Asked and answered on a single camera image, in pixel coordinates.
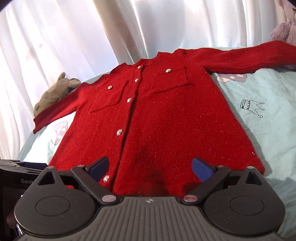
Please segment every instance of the sweater collar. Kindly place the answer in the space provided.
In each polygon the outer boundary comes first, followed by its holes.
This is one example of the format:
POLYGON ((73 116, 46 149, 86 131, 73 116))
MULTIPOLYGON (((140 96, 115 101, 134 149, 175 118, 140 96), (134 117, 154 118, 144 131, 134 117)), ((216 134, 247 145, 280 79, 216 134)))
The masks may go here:
POLYGON ((162 52, 158 52, 157 55, 152 58, 152 59, 140 59, 137 63, 135 64, 127 64, 127 63, 122 63, 121 66, 126 69, 126 70, 135 70, 137 69, 139 66, 150 66, 152 64, 154 64, 156 61, 158 61, 162 56, 162 52))

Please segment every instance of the sweater pocket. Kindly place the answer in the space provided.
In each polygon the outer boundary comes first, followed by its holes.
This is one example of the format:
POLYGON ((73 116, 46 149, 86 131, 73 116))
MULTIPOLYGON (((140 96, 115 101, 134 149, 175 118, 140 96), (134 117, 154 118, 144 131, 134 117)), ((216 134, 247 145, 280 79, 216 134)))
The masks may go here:
POLYGON ((184 66, 153 75, 150 93, 161 93, 174 88, 190 85, 184 66))
POLYGON ((89 113, 99 111, 105 107, 117 105, 120 102, 124 87, 128 81, 124 83, 109 81, 108 84, 104 84, 98 88, 96 95, 93 98, 93 103, 90 105, 89 113))

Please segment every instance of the blue gripper pad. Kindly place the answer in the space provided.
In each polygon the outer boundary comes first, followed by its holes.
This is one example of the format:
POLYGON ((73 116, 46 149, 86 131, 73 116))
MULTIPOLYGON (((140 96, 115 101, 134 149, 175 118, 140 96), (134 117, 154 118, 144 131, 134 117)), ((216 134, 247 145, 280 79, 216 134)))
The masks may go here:
POLYGON ((100 160, 97 163, 95 163, 90 168, 90 170, 88 170, 88 174, 98 182, 103 178, 103 176, 105 176, 108 170, 109 170, 109 159, 105 157, 105 158, 100 158, 100 160))
POLYGON ((192 171, 202 182, 214 174, 213 170, 215 170, 214 166, 205 164, 197 158, 194 158, 192 161, 192 171))

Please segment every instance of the glittery knit fabric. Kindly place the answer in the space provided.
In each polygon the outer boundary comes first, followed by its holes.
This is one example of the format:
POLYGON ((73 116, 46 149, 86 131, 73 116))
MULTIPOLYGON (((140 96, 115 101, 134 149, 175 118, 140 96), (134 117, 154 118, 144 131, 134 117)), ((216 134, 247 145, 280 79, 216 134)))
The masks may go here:
POLYGON ((200 183, 191 168, 196 156, 233 170, 255 166, 264 172, 209 73, 288 64, 296 64, 296 47, 280 41, 230 51, 158 53, 121 64, 94 84, 82 83, 34 119, 34 132, 76 111, 50 165, 66 170, 108 156, 109 178, 100 184, 113 193, 182 196, 200 183))

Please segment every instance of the white curtain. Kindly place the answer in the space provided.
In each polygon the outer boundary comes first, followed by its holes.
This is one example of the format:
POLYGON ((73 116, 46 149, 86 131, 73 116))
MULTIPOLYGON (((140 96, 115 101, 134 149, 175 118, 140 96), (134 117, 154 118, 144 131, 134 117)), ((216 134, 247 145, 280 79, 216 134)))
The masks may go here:
POLYGON ((254 46, 285 20, 276 0, 14 0, 0 12, 0 157, 18 156, 63 71, 85 81, 158 51, 254 46))

